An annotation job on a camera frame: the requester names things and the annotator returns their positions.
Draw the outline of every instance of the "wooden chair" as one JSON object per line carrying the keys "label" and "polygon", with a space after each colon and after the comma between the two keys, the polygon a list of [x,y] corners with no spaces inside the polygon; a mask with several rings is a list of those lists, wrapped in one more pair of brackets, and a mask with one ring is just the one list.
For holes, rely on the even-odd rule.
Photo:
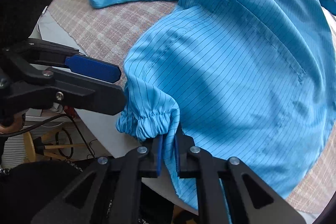
{"label": "wooden chair", "polygon": [[45,141],[50,140],[56,133],[60,132],[60,128],[55,128],[54,130],[51,130],[47,132],[46,134],[42,135],[41,137],[35,138],[33,140],[32,135],[28,131],[27,133],[23,134],[23,140],[25,144],[25,150],[27,154],[27,158],[29,162],[35,162],[36,161],[36,155],[42,155],[58,160],[66,160],[66,157],[63,157],[59,154],[55,154],[52,152],[49,152],[52,149],[58,149],[58,148],[70,148],[70,147],[82,147],[85,146],[84,143],[78,143],[78,144],[61,144],[61,145],[50,145],[50,144],[44,144]]}

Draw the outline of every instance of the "black fabric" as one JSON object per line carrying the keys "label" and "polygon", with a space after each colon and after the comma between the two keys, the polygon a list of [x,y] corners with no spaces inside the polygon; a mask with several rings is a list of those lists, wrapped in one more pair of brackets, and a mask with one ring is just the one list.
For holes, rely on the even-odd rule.
{"label": "black fabric", "polygon": [[5,142],[7,140],[8,138],[0,137],[0,165],[2,162],[2,154],[3,154],[4,147],[5,147]]}
{"label": "black fabric", "polygon": [[[85,169],[94,159],[74,162]],[[81,173],[64,161],[22,164],[0,178],[0,223],[29,224],[33,216]],[[140,217],[170,224],[174,205],[142,184]]]}

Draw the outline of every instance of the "sleeve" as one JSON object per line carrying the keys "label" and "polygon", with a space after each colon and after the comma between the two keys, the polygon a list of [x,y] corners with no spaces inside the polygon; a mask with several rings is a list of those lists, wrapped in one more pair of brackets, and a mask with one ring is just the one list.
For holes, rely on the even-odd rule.
{"label": "sleeve", "polygon": [[159,88],[129,75],[125,85],[127,104],[117,121],[117,130],[140,141],[165,133],[175,134],[180,110],[176,101]]}

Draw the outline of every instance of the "pink checkered cloth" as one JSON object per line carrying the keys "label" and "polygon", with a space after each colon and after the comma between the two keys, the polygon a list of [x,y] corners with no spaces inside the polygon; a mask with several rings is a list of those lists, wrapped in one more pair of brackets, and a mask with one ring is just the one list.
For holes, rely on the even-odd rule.
{"label": "pink checkered cloth", "polygon": [[[174,1],[138,1],[93,9],[88,0],[53,0],[48,10],[87,55],[119,65],[150,26],[169,14]],[[124,86],[125,75],[117,84]],[[336,191],[336,126],[314,167],[287,202],[296,210],[320,213]]]}

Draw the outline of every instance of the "screw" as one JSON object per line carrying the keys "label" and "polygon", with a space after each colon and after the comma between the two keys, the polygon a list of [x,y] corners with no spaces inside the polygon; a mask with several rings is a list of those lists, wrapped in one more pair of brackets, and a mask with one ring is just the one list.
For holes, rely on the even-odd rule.
{"label": "screw", "polygon": [[137,151],[140,153],[140,154],[145,154],[147,152],[147,147],[145,146],[139,146]]}
{"label": "screw", "polygon": [[237,157],[231,157],[229,159],[229,162],[233,165],[238,165],[240,163],[240,160]]}
{"label": "screw", "polygon": [[61,100],[63,100],[64,99],[64,94],[62,93],[62,92],[57,92],[56,93],[56,99],[58,100],[58,101],[61,101]]}
{"label": "screw", "polygon": [[102,164],[102,165],[107,164],[107,161],[108,161],[108,159],[106,157],[98,158],[98,163],[99,164]]}
{"label": "screw", "polygon": [[52,71],[50,71],[50,70],[44,70],[44,71],[42,72],[42,74],[43,74],[44,76],[47,76],[47,77],[51,77],[51,76],[54,75],[54,73],[53,73]]}
{"label": "screw", "polygon": [[7,81],[6,78],[1,78],[0,79],[0,89],[5,88],[7,86],[7,84],[8,84],[8,81]]}
{"label": "screw", "polygon": [[191,153],[197,154],[197,153],[201,152],[201,149],[198,146],[192,146],[192,147],[190,147],[190,151],[191,151]]}

